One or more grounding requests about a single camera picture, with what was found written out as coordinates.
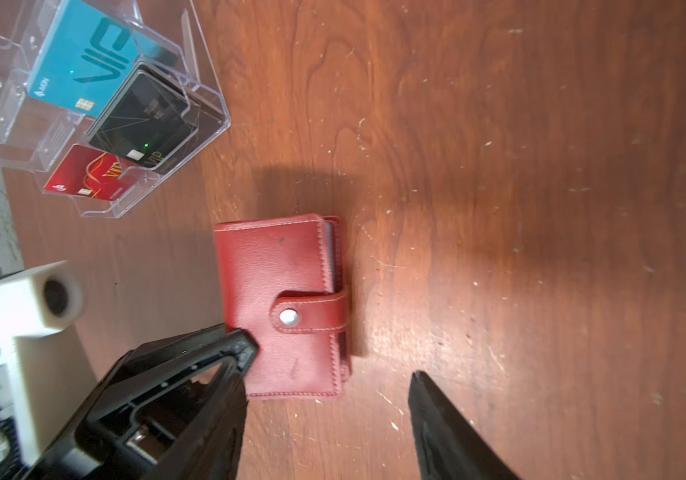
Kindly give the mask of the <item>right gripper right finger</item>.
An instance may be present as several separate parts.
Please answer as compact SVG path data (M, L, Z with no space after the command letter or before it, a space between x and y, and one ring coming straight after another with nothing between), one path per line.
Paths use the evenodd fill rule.
M411 376L408 406L423 479L515 479L424 371Z

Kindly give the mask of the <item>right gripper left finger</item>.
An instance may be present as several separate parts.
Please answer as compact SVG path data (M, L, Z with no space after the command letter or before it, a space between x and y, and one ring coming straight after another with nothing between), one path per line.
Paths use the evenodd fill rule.
M221 365L205 403L143 479L234 479L243 444L248 402L242 375Z

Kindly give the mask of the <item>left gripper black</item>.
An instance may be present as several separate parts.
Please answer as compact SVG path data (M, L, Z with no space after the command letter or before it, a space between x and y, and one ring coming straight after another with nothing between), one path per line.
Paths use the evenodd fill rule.
M215 326L141 345L89 394L26 479L143 479L205 403L221 365L244 378L258 345Z

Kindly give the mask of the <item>red leather card holder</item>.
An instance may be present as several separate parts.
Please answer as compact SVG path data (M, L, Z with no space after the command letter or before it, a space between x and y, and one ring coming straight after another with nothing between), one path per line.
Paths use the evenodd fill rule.
M351 375L344 228L307 214L218 224L224 321L258 345L249 398L337 398Z

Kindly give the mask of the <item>clear acrylic card organizer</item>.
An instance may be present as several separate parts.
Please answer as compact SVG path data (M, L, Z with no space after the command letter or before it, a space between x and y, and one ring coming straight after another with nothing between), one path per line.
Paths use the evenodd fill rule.
M231 118L194 1L0 1L0 165L118 218Z

